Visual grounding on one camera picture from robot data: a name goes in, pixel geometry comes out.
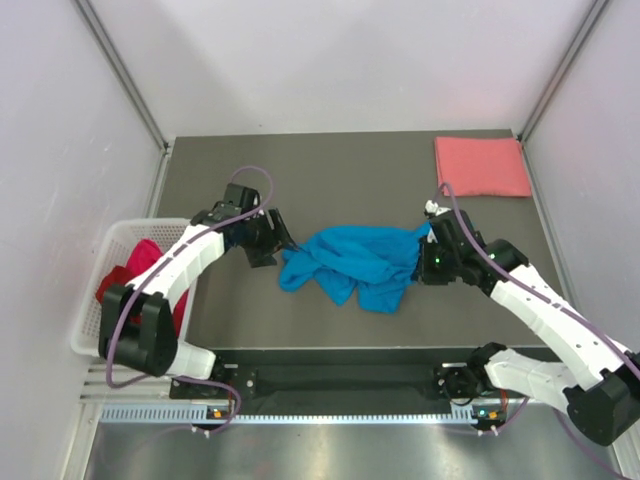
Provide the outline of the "blue t shirt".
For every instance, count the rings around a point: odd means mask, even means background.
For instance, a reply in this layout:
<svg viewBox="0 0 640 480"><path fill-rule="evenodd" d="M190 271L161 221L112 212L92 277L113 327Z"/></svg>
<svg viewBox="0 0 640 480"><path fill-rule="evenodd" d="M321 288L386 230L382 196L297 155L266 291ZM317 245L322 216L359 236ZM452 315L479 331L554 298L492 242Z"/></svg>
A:
<svg viewBox="0 0 640 480"><path fill-rule="evenodd" d="M283 252L279 286L293 293L313 280L338 306L356 294L361 309L393 314L414 282L420 240L431 232L428 222L414 230L381 226L324 229L297 249Z"/></svg>

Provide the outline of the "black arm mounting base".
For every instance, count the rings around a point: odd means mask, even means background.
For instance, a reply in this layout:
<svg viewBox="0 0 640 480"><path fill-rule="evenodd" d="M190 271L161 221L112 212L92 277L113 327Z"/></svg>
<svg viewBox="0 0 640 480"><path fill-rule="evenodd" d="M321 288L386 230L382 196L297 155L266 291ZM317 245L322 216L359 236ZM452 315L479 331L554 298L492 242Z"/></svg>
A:
<svg viewBox="0 0 640 480"><path fill-rule="evenodd" d="M209 376L236 387L243 398L280 391L381 391L424 393L434 370L466 362L473 347L222 349Z"/></svg>

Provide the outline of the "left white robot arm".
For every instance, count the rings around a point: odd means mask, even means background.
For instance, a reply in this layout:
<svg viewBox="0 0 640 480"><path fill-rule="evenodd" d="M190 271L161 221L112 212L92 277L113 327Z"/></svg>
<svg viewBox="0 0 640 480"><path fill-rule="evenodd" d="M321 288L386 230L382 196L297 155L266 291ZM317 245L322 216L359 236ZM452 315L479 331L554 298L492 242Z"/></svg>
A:
<svg viewBox="0 0 640 480"><path fill-rule="evenodd" d="M279 213L260 207L253 188L230 183L222 200L199 212L182 236L149 269L103 294L100 356L142 374L192 378L205 396L226 387L214 352L179 338L173 311L198 277L230 249L241 248L252 268L274 266L274 255L296 243Z"/></svg>

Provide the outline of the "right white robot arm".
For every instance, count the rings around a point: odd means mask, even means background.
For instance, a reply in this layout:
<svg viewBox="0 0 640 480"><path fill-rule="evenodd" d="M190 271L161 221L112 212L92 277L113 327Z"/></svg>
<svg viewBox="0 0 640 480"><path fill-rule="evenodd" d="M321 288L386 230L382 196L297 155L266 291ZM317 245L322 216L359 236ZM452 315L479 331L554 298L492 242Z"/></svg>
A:
<svg viewBox="0 0 640 480"><path fill-rule="evenodd" d="M464 366L436 372L445 393L475 399L517 392L566 415L595 444L609 446L639 420L639 356L580 315L504 239L485 243L465 211L425 205L431 227L421 238L415 279L474 286L526 325L557 357L535 360L491 342Z"/></svg>

